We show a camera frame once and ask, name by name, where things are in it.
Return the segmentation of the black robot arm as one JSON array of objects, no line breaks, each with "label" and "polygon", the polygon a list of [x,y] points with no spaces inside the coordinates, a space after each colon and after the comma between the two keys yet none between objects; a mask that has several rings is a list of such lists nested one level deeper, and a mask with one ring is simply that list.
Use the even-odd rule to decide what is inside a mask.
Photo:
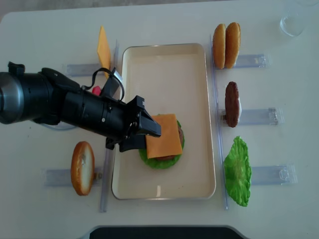
[{"label": "black robot arm", "polygon": [[1,123],[65,122],[104,136],[107,149],[115,145],[121,152],[144,149],[146,136],[160,137],[161,126],[146,111],[142,97],[128,103],[114,99],[111,88],[121,77],[116,70],[102,71],[109,78],[100,95],[94,95],[90,87],[80,86],[53,69],[26,73],[24,65],[9,62],[8,71],[0,75]]}]

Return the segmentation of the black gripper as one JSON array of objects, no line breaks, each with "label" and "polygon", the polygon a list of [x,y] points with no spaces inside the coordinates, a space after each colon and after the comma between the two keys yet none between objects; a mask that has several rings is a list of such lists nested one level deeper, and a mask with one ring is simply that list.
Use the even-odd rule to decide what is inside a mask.
[{"label": "black gripper", "polygon": [[87,91],[68,92],[60,120],[105,136],[106,148],[113,150],[118,144],[120,152],[146,149],[145,135],[161,136],[161,125],[145,110],[140,96],[123,103]]}]

